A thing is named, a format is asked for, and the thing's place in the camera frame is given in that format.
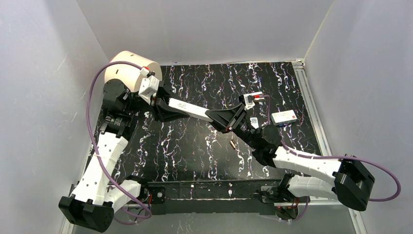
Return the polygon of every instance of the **white label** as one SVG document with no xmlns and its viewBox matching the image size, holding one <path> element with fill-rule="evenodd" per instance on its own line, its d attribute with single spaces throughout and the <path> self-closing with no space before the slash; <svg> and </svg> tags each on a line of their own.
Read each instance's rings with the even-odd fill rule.
<svg viewBox="0 0 413 234">
<path fill-rule="evenodd" d="M 178 106 L 181 107 L 182 109 L 186 109 L 186 108 L 187 108 L 187 105 L 186 105 L 186 103 L 184 103 L 184 102 L 178 103 Z"/>
<path fill-rule="evenodd" d="M 251 121 L 251 125 L 254 128 L 259 128 L 260 127 L 259 124 L 258 124 L 258 119 L 256 117 L 251 117 L 251 118 L 249 118 L 249 120 Z"/>
</svg>

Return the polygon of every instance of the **white wall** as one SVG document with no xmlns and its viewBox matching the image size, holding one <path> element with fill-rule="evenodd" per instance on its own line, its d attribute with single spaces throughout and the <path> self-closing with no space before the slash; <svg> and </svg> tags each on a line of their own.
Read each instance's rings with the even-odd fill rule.
<svg viewBox="0 0 413 234">
<path fill-rule="evenodd" d="M 291 60 L 305 55 L 333 0 L 78 0 L 108 58 L 160 64 Z"/>
<path fill-rule="evenodd" d="M 306 59 L 333 152 L 374 160 L 402 184 L 399 198 L 362 213 L 372 234 L 413 230 L 412 12 L 410 0 L 337 0 Z M 392 195 L 391 178 L 371 171 L 372 197 Z"/>
<path fill-rule="evenodd" d="M 75 0 L 1 2 L 1 233 L 60 232 L 58 202 L 90 146 L 86 92 L 106 62 Z"/>
</svg>

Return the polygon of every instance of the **wire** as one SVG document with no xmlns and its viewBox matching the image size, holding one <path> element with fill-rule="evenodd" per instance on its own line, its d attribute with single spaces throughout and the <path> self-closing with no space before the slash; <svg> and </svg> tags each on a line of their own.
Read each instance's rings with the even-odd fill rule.
<svg viewBox="0 0 413 234">
<path fill-rule="evenodd" d="M 297 218 L 292 219 L 291 222 L 298 221 L 299 219 L 301 219 L 301 218 L 304 216 L 305 212 L 307 211 L 308 203 L 309 203 L 309 202 L 310 202 L 310 197 L 308 196 L 308 197 L 307 197 L 307 201 L 305 202 L 304 210 L 302 211 L 302 213 L 301 213 Z"/>
<path fill-rule="evenodd" d="M 141 208 L 141 210 L 139 211 L 138 215 L 140 215 L 140 214 L 142 213 L 142 211 L 144 211 L 143 208 Z M 113 217 L 113 219 L 114 219 L 116 222 L 118 222 L 118 223 L 120 223 L 120 224 L 124 224 L 124 225 L 133 225 L 133 224 L 140 223 L 141 221 L 144 220 L 144 219 L 142 219 L 142 220 L 139 220 L 138 222 L 136 222 L 136 221 L 138 220 L 138 218 L 136 217 L 134 222 L 129 223 L 129 222 L 122 221 L 122 220 L 120 220 L 120 219 L 118 219 L 118 218 L 116 218 L 116 217 Z"/>
<path fill-rule="evenodd" d="M 296 203 L 296 205 L 294 206 L 294 203 L 293 203 L 293 205 L 291 205 L 290 206 L 290 208 L 296 208 L 297 206 L 298 206 L 298 203 L 300 202 L 300 199 L 299 198 L 297 198 L 297 203 Z"/>
<path fill-rule="evenodd" d="M 149 202 L 148 202 L 148 207 L 150 208 L 150 203 L 152 202 L 152 194 L 150 195 L 150 198 L 149 198 Z"/>
<path fill-rule="evenodd" d="M 145 198 L 145 200 L 143 200 L 142 202 L 147 201 L 147 200 L 149 199 L 149 197 L 150 197 L 150 196 L 147 196 L 147 197 Z"/>
<path fill-rule="evenodd" d="M 92 127 L 91 127 L 91 123 L 90 123 L 90 105 L 91 105 L 91 100 L 92 100 L 93 88 L 94 88 L 94 85 L 95 85 L 95 83 L 96 83 L 96 81 L 97 81 L 97 78 L 99 77 L 99 75 L 100 75 L 106 68 L 108 68 L 108 67 L 110 67 L 110 66 L 113 66 L 113 65 L 116 65 L 116 64 L 126 64 L 126 65 L 130 65 L 130 66 L 132 66 L 132 67 L 136 67 L 136 68 L 139 69 L 139 70 L 142 69 L 141 66 L 136 65 L 136 64 L 131 63 L 131 62 L 126 62 L 126 61 L 110 62 L 110 63 L 106 64 L 105 66 L 103 66 L 103 67 L 96 73 L 96 75 L 94 76 L 94 78 L 93 78 L 93 80 L 92 80 L 92 84 L 91 84 L 90 89 L 89 89 L 88 101 L 87 101 L 87 103 L 86 103 L 86 125 L 87 125 L 87 127 L 88 127 L 88 132 L 89 132 L 90 139 L 92 140 L 92 145 L 93 145 L 93 148 L 94 148 L 94 152 L 95 152 L 95 154 L 96 154 L 96 156 L 97 156 L 97 160 L 99 161 L 99 165 L 100 165 L 100 167 L 102 168 L 103 173 L 106 175 L 106 177 L 109 179 L 109 181 L 110 181 L 115 187 L 117 187 L 121 192 L 123 192 L 126 196 L 128 196 L 132 201 L 138 203 L 141 207 L 143 207 L 143 209 L 145 209 L 145 211 L 148 212 L 148 216 L 136 215 L 136 214 L 133 214 L 133 213 L 125 210 L 124 208 L 122 208 L 122 210 L 125 211 L 127 214 L 131 215 L 132 217 L 147 219 L 147 218 L 152 217 L 152 212 L 150 212 L 149 208 L 146 207 L 141 201 L 139 201 L 136 197 L 134 197 L 132 194 L 130 194 L 130 193 L 129 193 L 128 191 L 126 191 L 124 188 L 122 188 L 122 187 L 111 177 L 111 175 L 109 174 L 108 170 L 106 170 L 105 165 L 103 165 L 103 161 L 102 161 L 102 158 L 100 157 L 99 149 L 98 149 L 98 147 L 97 147 L 97 143 L 96 143 L 96 141 L 94 140 L 94 134 L 93 134 Z"/>
<path fill-rule="evenodd" d="M 292 208 L 294 206 L 294 204 L 296 203 L 296 198 L 294 198 L 293 200 L 293 204 L 291 204 L 291 206 L 286 206 L 287 208 Z"/>
<path fill-rule="evenodd" d="M 360 162 L 365 162 L 367 164 L 370 164 L 372 166 L 375 166 L 379 169 L 381 169 L 382 171 L 384 171 L 385 173 L 389 174 L 393 180 L 396 183 L 397 186 L 397 190 L 396 193 L 393 194 L 390 197 L 386 197 L 386 198 L 370 198 L 369 201 L 377 201 L 377 202 L 384 202 L 384 201 L 390 201 L 395 199 L 396 197 L 398 197 L 400 195 L 401 192 L 401 185 L 400 185 L 400 181 L 397 179 L 397 177 L 391 172 L 389 171 L 387 168 L 373 162 L 367 159 L 362 159 L 362 158 L 358 158 L 358 157 L 345 157 L 345 156 L 308 156 L 308 155 L 301 155 L 298 154 L 297 152 L 295 152 L 294 150 L 292 150 L 290 147 L 288 147 L 283 141 L 281 142 L 282 146 L 288 150 L 290 153 L 292 153 L 293 155 L 299 156 L 299 157 L 303 157 L 303 158 L 310 158 L 310 159 L 345 159 L 345 160 L 353 160 L 353 161 L 360 161 Z"/>
<path fill-rule="evenodd" d="M 282 212 L 280 211 L 280 213 L 281 213 L 282 215 L 285 215 L 285 216 L 290 217 L 290 219 L 294 219 L 294 218 L 288 213 L 288 210 L 282 209 Z"/>
</svg>

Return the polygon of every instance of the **small box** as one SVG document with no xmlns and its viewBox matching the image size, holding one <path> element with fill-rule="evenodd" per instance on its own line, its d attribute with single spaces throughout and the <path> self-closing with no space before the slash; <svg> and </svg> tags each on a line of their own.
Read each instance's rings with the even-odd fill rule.
<svg viewBox="0 0 413 234">
<path fill-rule="evenodd" d="M 271 114 L 271 120 L 275 125 L 292 123 L 297 120 L 297 116 L 293 110 L 283 111 Z"/>
<path fill-rule="evenodd" d="M 155 76 L 150 76 L 149 78 L 143 78 L 141 86 L 139 88 L 140 96 L 151 97 L 158 91 L 159 80 Z"/>
</svg>

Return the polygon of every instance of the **cylindrical white roller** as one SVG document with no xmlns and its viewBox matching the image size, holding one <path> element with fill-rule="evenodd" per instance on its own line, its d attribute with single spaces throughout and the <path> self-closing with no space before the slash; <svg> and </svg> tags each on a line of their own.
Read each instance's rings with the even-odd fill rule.
<svg viewBox="0 0 413 234">
<path fill-rule="evenodd" d="M 130 51 L 120 52 L 111 60 L 111 62 L 115 61 L 127 61 L 141 67 L 148 67 L 150 71 L 155 72 L 155 77 L 158 80 L 162 80 L 161 67 L 157 62 L 134 54 Z M 119 79 L 131 90 L 132 93 L 139 91 L 143 78 L 146 78 L 146 76 L 141 75 L 139 69 L 126 64 L 110 66 L 105 72 L 105 83 L 111 79 Z"/>
</svg>

